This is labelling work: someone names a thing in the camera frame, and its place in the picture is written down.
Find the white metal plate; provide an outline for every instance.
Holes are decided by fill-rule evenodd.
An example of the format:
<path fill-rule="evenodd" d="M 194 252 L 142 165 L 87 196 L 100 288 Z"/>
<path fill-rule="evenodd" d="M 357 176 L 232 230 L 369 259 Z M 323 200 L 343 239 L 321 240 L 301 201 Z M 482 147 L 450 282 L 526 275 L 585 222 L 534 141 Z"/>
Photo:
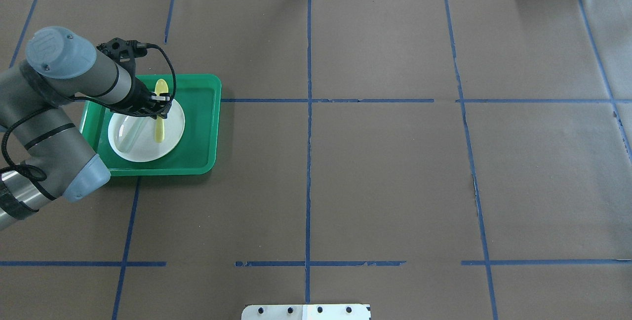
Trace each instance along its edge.
<path fill-rule="evenodd" d="M 241 320 L 371 320 L 371 307 L 365 304 L 247 306 Z"/>

